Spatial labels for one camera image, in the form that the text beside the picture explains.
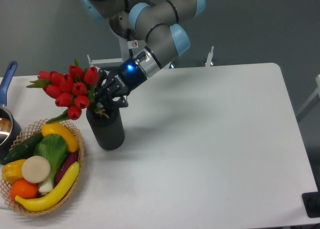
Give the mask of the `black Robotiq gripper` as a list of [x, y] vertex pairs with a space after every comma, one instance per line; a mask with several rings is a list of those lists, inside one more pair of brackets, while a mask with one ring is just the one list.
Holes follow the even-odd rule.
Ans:
[[107, 73], [103, 69], [98, 70], [98, 82], [94, 90], [95, 102], [105, 105], [110, 110], [126, 108], [129, 106], [127, 96], [147, 80], [147, 76], [135, 60], [127, 60], [134, 63], [133, 71], [125, 69], [125, 64], [120, 65], [116, 71]]

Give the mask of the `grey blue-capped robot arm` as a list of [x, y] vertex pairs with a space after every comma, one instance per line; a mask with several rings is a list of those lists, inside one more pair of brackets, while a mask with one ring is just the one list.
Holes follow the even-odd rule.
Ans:
[[146, 45], [115, 71], [99, 71], [94, 92], [97, 105], [105, 109], [128, 106], [126, 96], [191, 46], [181, 23], [206, 8], [206, 0], [166, 0], [151, 5], [149, 0], [80, 0], [88, 14], [100, 21], [127, 13], [125, 25]]

